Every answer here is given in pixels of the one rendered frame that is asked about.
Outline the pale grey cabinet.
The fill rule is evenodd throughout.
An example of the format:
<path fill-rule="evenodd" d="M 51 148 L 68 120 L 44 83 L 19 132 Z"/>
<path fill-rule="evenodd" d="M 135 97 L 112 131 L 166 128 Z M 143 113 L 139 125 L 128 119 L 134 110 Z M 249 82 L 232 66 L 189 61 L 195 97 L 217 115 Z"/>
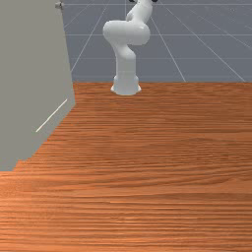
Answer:
<path fill-rule="evenodd" d="M 0 0 L 0 171 L 32 155 L 75 106 L 64 0 Z"/>

